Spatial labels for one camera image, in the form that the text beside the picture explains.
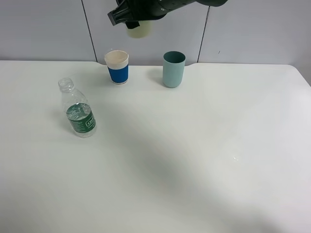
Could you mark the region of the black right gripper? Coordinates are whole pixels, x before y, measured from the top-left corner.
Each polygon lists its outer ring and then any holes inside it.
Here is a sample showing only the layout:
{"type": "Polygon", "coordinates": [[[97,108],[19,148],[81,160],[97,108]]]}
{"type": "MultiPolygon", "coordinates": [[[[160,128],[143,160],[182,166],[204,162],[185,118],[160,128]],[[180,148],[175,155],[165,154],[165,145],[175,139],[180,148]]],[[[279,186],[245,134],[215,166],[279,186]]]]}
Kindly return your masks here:
{"type": "Polygon", "coordinates": [[[194,3],[193,0],[119,0],[108,13],[112,25],[125,23],[127,29],[140,26],[139,21],[158,20],[169,12],[194,3]]]}

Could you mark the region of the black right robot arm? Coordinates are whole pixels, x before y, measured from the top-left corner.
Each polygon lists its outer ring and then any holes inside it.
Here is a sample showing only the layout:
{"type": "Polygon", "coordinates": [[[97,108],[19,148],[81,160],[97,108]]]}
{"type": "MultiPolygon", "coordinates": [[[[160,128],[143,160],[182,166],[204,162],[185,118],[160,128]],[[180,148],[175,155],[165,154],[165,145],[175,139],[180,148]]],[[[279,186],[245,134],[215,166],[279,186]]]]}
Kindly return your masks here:
{"type": "Polygon", "coordinates": [[[118,0],[117,8],[109,12],[108,17],[114,26],[124,23],[128,29],[135,29],[141,21],[159,20],[169,12],[194,2],[219,7],[227,0],[118,0]]]}

